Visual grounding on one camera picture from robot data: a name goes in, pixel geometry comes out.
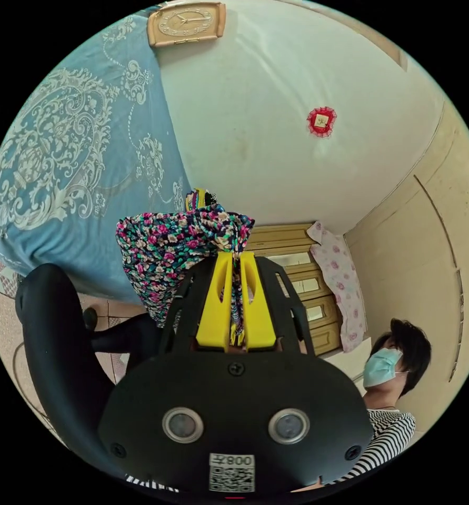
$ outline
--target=striped shirt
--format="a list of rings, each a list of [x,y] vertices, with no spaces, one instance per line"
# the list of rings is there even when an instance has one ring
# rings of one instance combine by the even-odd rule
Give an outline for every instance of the striped shirt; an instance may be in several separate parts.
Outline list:
[[[330,484],[357,477],[361,473],[369,472],[390,461],[403,452],[413,437],[415,418],[410,413],[399,410],[372,409],[368,409],[367,412],[373,425],[373,439],[350,472]],[[126,480],[139,486],[178,493],[177,489],[165,487],[155,482],[144,482],[129,476]]]

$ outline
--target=pink floral towel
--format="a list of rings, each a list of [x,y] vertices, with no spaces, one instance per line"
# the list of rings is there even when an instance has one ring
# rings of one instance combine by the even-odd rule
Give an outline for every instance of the pink floral towel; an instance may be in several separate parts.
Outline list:
[[[336,296],[343,315],[341,343],[345,352],[353,351],[364,337],[365,318],[361,286],[352,258],[342,237],[333,235],[317,221],[308,231],[317,242],[310,252],[322,270],[325,283]]]

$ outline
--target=wooden cabinet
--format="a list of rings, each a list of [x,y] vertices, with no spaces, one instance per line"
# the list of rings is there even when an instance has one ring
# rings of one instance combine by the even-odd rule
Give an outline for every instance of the wooden cabinet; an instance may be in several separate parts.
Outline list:
[[[312,224],[255,227],[246,250],[253,251],[255,256],[266,256],[284,267],[306,308],[315,355],[318,356],[341,346],[342,317],[334,295],[309,252],[315,242],[306,230]]]

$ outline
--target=black hair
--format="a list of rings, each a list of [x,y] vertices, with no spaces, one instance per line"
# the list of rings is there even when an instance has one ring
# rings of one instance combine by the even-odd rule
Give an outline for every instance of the black hair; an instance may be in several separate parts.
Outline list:
[[[406,384],[401,393],[404,396],[422,379],[431,362],[431,344],[425,333],[408,321],[392,319],[391,331],[384,333],[374,344],[371,354],[378,352],[388,340],[403,353],[403,371],[407,371]]]

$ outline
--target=bed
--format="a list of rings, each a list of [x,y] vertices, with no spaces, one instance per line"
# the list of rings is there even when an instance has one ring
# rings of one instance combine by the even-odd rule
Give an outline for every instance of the bed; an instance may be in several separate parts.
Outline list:
[[[0,148],[0,262],[52,262],[79,292],[139,303],[117,221],[184,209],[188,184],[148,12],[96,34],[28,98]]]

